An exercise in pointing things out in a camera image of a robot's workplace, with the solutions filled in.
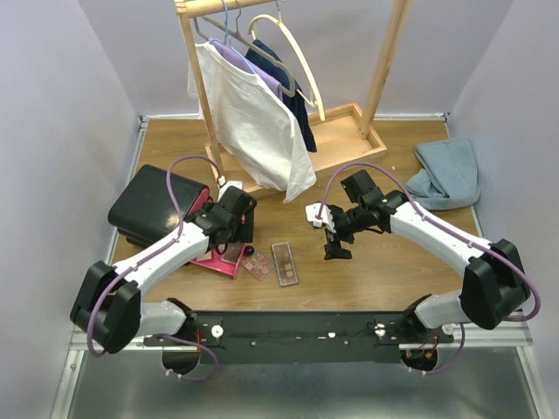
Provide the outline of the long eyeshadow palette purple tones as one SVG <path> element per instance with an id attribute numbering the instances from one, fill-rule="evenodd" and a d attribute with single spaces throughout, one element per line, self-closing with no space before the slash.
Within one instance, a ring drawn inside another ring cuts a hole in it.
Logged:
<path id="1" fill-rule="evenodd" d="M 221 256 L 221 260 L 229 263 L 236 264 L 244 253 L 245 245 L 243 243 L 228 244 L 227 249 Z"/>

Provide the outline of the pink drawer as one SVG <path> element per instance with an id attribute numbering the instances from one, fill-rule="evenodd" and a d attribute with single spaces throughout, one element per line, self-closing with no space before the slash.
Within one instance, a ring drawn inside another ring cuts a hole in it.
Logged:
<path id="1" fill-rule="evenodd" d="M 243 217 L 241 228 L 238 231 L 237 241 L 234 243 L 243 243 L 245 245 L 244 253 L 236 264 L 229 264 L 221 260 L 224 251 L 212 250 L 195 258 L 191 261 L 192 264 L 201 266 L 203 268 L 216 271 L 227 275 L 231 278 L 236 278 L 240 270 L 240 265 L 245 257 L 246 249 L 252 247 L 254 232 L 254 211 L 251 211 L 247 216 Z"/>
<path id="2" fill-rule="evenodd" d="M 183 213 L 185 216 L 200 210 L 205 203 L 212 201 L 210 190 L 207 187 L 200 189 L 189 189 L 186 198 Z"/>

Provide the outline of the pink palette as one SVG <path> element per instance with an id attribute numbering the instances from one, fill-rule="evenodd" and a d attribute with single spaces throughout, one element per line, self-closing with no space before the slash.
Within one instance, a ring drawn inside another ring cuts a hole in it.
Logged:
<path id="1" fill-rule="evenodd" d="M 275 268 L 274 262 L 259 251 L 254 251 L 245 259 L 242 265 L 258 281 L 261 281 Z"/>

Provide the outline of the brown eyeshadow palette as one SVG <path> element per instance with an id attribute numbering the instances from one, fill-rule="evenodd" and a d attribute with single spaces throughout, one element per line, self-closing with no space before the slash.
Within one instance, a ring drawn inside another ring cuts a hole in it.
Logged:
<path id="1" fill-rule="evenodd" d="M 299 278 L 295 268 L 290 243 L 284 242 L 273 244 L 272 253 L 279 285 L 281 287 L 297 285 L 299 283 Z"/>

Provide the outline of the black organizer box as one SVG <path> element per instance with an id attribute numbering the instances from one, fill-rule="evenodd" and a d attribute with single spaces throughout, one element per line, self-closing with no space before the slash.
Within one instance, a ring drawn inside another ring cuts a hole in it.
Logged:
<path id="1" fill-rule="evenodd" d="M 180 175 L 171 176 L 171 186 L 182 213 L 189 189 L 209 188 Z M 129 243 L 142 248 L 167 236 L 179 217 L 167 190 L 166 171 L 142 166 L 108 211 L 107 220 Z"/>

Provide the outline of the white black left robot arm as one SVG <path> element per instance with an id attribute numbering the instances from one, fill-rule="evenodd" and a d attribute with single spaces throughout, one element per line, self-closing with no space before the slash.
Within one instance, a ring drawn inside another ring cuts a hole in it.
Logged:
<path id="1" fill-rule="evenodd" d="M 133 338 L 164 334 L 172 343 L 187 343 L 193 323 L 177 303 L 144 304 L 155 285 L 185 264 L 221 245 L 238 241 L 246 216 L 257 201 L 227 186 L 215 203 L 179 218 L 167 236 L 135 256 L 110 266 L 103 261 L 86 272 L 70 313 L 86 334 L 89 352 L 100 357 L 120 352 Z"/>

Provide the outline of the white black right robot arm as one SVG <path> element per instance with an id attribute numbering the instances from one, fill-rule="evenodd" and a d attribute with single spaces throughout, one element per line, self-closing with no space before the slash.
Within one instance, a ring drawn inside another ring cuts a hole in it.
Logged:
<path id="1" fill-rule="evenodd" d="M 492 330 L 509 321 L 532 292 L 517 248 L 505 239 L 492 243 L 470 235 L 429 213 L 401 190 L 384 194 L 362 169 L 342 180 L 352 208 L 324 202 L 306 207 L 307 221 L 326 233 L 325 258 L 350 259 L 342 247 L 355 234 L 372 231 L 407 238 L 448 264 L 462 277 L 454 292 L 426 295 L 406 309 L 404 336 L 419 342 L 446 324 Z"/>

